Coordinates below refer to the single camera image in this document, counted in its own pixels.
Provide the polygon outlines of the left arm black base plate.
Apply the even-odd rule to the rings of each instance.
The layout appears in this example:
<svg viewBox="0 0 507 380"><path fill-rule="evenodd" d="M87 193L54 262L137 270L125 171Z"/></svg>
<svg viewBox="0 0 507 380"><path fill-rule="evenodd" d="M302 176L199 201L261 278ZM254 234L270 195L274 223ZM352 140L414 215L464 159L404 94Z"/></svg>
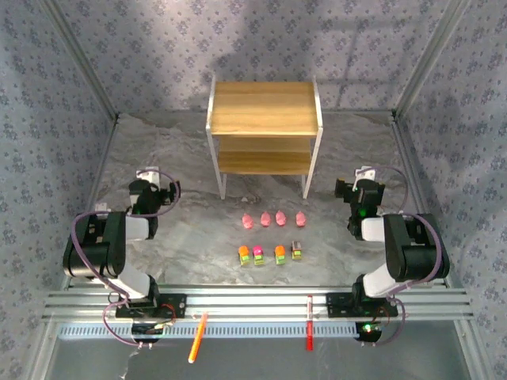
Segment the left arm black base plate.
<svg viewBox="0 0 507 380"><path fill-rule="evenodd" d="M116 318L170 319L185 316L185 294L161 294L153 300L131 300L116 308Z"/></svg>

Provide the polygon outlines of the red marker pen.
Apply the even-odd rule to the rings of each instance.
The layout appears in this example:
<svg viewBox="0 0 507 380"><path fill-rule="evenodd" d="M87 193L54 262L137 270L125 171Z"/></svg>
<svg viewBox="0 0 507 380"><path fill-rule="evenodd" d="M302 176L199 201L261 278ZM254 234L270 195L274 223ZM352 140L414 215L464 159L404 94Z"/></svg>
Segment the red marker pen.
<svg viewBox="0 0 507 380"><path fill-rule="evenodd" d="M313 296L307 296L307 320L306 320L306 349L312 352L314 349L314 334L313 334Z"/></svg>

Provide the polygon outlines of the wooden shelf white metal frame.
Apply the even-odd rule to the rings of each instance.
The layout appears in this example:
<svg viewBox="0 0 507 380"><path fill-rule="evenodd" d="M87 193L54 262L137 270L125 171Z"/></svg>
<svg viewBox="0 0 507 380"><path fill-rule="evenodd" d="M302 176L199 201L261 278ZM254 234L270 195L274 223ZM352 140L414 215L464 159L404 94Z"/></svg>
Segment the wooden shelf white metal frame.
<svg viewBox="0 0 507 380"><path fill-rule="evenodd" d="M307 196L323 134L318 84L214 80L205 131L222 198L230 174L299 176Z"/></svg>

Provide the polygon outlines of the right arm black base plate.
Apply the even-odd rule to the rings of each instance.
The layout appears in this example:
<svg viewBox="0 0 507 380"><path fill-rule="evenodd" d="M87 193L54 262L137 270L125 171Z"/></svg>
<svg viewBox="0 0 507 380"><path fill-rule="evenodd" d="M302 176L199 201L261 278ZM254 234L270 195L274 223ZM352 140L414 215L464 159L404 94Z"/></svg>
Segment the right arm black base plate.
<svg viewBox="0 0 507 380"><path fill-rule="evenodd" d="M352 293L329 293L326 295L328 317L374 318L397 317L398 309L385 298L368 298Z"/></svg>

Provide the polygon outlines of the aluminium frame floor profile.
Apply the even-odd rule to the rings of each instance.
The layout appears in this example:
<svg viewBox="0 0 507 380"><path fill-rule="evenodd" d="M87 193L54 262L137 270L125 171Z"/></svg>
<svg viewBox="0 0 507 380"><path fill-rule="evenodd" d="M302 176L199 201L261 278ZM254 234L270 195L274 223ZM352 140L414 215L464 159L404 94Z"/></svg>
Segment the aluminium frame floor profile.
<svg viewBox="0 0 507 380"><path fill-rule="evenodd" d="M412 208L417 213L429 213L430 207L417 172L417 156L411 149L412 142L410 134L404 130L403 126L404 124L402 122L398 121L394 115L391 115L391 129L395 135L395 141L401 155L404 173L408 179Z"/></svg>
<svg viewBox="0 0 507 380"><path fill-rule="evenodd" d="M78 236L77 229L79 226L83 227L84 230L82 232L84 234L86 234L88 231L87 222L89 221L90 216L99 215L99 214L101 214L101 215L108 214L107 211L96 211L94 206L95 206L95 201L97 200L98 189L99 189L99 185L101 182L102 174L104 172L104 167L105 167L105 163L107 161L107 157L109 154L110 146L112 144L113 137L115 135L116 126L118 124L118 119L119 119L119 116L116 116L114 121L112 122L112 128L108 134L108 137L105 140L105 146L104 146L102 153L101 153L99 167L98 167L97 174L95 176L95 179L94 179L94 182L92 185L90 198L86 204L86 211L84 213L81 213L80 215L77 215L71 223L70 242L67 244L68 245L68 252L64 253L64 259L68 259L69 263L63 264L64 269L67 270L71 267L70 264L72 264L72 263L75 264L75 260L72 260L71 258L73 256L79 257L79 259L82 262L82 265L86 269L86 278L87 279L98 279L99 283L102 283L105 287L110 286L111 283L107 278L103 278L101 276L100 272L98 272L96 270L96 268L88 260L84 250L82 249L80 237Z"/></svg>

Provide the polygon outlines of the aluminium mounting rail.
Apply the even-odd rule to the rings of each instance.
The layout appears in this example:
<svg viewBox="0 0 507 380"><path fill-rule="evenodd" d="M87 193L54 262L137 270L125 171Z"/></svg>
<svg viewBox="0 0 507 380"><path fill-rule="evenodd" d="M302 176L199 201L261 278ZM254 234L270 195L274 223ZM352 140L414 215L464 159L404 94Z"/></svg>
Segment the aluminium mounting rail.
<svg viewBox="0 0 507 380"><path fill-rule="evenodd" d="M307 296L313 297L314 316L327 319L326 295L349 293L347 287L290 286L162 286L166 293L187 295L185 322L207 313L211 321L304 321ZM59 322L99 322L109 304L101 287L70 287L51 292L42 319ZM470 320L474 314L467 292L460 288L415 287L397 294L409 321Z"/></svg>

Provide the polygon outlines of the aluminium frame post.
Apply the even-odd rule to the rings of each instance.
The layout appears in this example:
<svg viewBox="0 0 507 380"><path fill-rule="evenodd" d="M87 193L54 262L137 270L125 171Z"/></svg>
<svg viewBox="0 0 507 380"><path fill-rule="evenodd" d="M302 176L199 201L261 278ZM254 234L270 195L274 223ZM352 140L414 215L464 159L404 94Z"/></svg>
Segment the aluminium frame post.
<svg viewBox="0 0 507 380"><path fill-rule="evenodd" d="M440 54L444 51L446 43L451 38L460 19L471 4L471 1L472 0L448 0L443 16L436 24L431 39L422 52L414 72L410 76L410 80L398 99L396 107L392 110L394 120L406 114L415 102L425 80L435 66Z"/></svg>
<svg viewBox="0 0 507 380"><path fill-rule="evenodd" d="M99 104L103 113L112 121L117 118L117 112L109 100L104 86L96 75L90 60L86 57L81 44L71 24L67 21L65 14L57 0L37 0L42 10L46 13L48 20L59 35L68 54L72 58L78 71L81 73L85 83L89 86L93 96Z"/></svg>

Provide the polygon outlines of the orange marker pen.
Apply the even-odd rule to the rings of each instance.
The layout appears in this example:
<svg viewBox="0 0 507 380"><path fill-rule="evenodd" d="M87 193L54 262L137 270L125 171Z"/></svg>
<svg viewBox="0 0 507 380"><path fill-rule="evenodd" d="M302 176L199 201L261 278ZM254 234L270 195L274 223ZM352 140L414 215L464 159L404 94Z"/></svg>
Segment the orange marker pen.
<svg viewBox="0 0 507 380"><path fill-rule="evenodd" d="M196 361L196 358L197 358L197 355L199 352L199 348L200 348L200 344L203 339L205 329L207 326L207 322L208 322L208 312L204 312L200 318L199 323L198 323L198 326L196 329L196 334L195 334L195 337L193 340L193 344L192 344L192 347L189 352L188 363L190 363L190 364L193 364Z"/></svg>

